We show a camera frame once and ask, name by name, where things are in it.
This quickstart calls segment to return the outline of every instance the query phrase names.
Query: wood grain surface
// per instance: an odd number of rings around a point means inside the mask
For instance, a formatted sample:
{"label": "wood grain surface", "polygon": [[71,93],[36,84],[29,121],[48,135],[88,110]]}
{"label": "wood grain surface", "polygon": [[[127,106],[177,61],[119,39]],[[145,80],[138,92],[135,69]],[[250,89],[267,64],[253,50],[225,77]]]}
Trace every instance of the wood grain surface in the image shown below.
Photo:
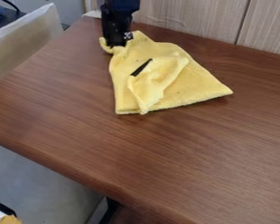
{"label": "wood grain surface", "polygon": [[238,44],[280,54],[280,0],[251,0]]}
{"label": "wood grain surface", "polygon": [[99,20],[0,81],[0,144],[160,223],[280,224],[280,55],[136,24],[234,90],[116,115]]}
{"label": "wood grain surface", "polygon": [[234,43],[248,0],[143,0],[137,22]]}

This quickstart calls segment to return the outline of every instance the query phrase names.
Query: yellow towel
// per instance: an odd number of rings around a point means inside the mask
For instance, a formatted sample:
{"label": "yellow towel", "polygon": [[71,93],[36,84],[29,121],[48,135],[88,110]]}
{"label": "yellow towel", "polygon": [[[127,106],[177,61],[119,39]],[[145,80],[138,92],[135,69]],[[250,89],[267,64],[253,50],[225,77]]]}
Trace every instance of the yellow towel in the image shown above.
{"label": "yellow towel", "polygon": [[14,217],[13,215],[10,216],[5,216],[2,218],[2,220],[0,221],[0,224],[21,224],[22,222],[20,222],[16,217]]}
{"label": "yellow towel", "polygon": [[[154,42],[140,31],[133,34],[125,47],[110,48],[100,38],[101,47],[114,55],[109,71],[117,114],[146,114],[233,93],[179,46]],[[144,70],[132,76],[145,62]]]}

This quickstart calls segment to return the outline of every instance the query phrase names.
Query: black cable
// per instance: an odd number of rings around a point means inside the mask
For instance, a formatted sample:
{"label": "black cable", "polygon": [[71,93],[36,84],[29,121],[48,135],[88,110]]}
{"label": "black cable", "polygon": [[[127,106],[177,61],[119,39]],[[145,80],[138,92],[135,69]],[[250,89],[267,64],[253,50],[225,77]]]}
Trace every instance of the black cable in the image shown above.
{"label": "black cable", "polygon": [[9,1],[9,0],[2,0],[2,1],[11,5],[14,9],[17,10],[17,12],[20,12],[20,9],[14,3],[12,3],[11,1]]}

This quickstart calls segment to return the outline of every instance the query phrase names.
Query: brown tabletop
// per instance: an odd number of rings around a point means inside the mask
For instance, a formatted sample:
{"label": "brown tabletop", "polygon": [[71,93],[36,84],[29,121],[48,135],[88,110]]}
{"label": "brown tabletop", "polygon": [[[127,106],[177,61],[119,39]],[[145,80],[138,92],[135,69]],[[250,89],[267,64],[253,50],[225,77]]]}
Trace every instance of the brown tabletop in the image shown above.
{"label": "brown tabletop", "polygon": [[116,115],[100,21],[83,18],[0,81],[0,144],[160,223],[280,224],[280,56],[134,29],[234,95]]}

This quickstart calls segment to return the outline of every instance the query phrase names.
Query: cloth fold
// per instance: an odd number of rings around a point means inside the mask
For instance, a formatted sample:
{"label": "cloth fold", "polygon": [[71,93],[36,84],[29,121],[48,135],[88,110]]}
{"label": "cloth fold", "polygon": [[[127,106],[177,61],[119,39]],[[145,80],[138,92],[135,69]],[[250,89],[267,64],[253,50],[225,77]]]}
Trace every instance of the cloth fold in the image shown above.
{"label": "cloth fold", "polygon": [[[109,71],[117,114],[144,115],[233,93],[179,46],[154,42],[140,31],[133,35],[125,47],[110,48],[100,38],[101,47],[114,55]],[[138,75],[132,75],[148,60]]]}

